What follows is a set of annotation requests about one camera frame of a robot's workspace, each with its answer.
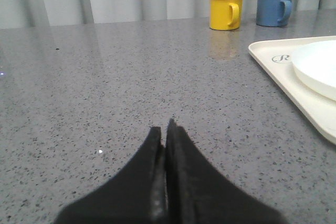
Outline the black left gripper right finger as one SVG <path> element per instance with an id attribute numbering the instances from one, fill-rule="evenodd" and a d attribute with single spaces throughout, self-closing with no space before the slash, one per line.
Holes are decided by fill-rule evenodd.
<path id="1" fill-rule="evenodd" d="M 170 223 L 286 223 L 276 209 L 236 187 L 170 120 L 166 136 Z"/>

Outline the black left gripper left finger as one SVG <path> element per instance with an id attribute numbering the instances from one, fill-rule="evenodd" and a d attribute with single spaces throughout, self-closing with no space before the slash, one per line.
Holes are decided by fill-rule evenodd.
<path id="1" fill-rule="evenodd" d="M 65 207 L 55 223 L 165 223 L 165 169 L 161 129 L 112 179 Z"/>

